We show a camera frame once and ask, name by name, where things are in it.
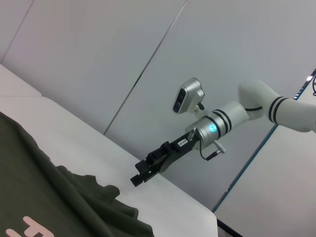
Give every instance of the white table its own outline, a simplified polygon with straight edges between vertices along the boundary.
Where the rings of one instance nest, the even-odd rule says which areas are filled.
[[[20,123],[55,165],[118,187],[118,200],[138,208],[156,237],[217,237],[210,210],[160,175],[135,188],[130,178],[139,160],[53,101],[0,97],[0,111]]]
[[[0,96],[41,96],[41,94],[0,64]]]

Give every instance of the label sticker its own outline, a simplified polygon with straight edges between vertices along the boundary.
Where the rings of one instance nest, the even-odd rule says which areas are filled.
[[[178,145],[181,147],[181,146],[183,146],[183,145],[185,145],[187,143],[188,143],[188,140],[187,139],[183,139],[182,141],[178,142]]]

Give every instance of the olive green t-shirt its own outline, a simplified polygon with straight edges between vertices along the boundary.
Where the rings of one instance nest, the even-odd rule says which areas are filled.
[[[0,113],[0,236],[153,237],[114,186],[56,167],[34,139]]]

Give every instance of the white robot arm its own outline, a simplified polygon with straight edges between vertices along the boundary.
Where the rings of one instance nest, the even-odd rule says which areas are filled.
[[[164,143],[149,153],[146,160],[135,165],[140,172],[131,179],[135,186],[147,182],[159,172],[164,172],[192,149],[198,149],[205,160],[224,153],[225,149],[217,140],[240,124],[257,119],[263,114],[271,122],[290,129],[316,132],[316,106],[282,97],[259,80],[239,86],[239,103],[230,102],[210,112],[201,104],[203,98],[204,92],[196,78],[189,79],[179,88],[172,106],[173,112],[189,112],[195,114],[198,120],[186,128],[185,135],[172,143]],[[217,151],[203,157],[202,150],[213,143],[217,146]]]

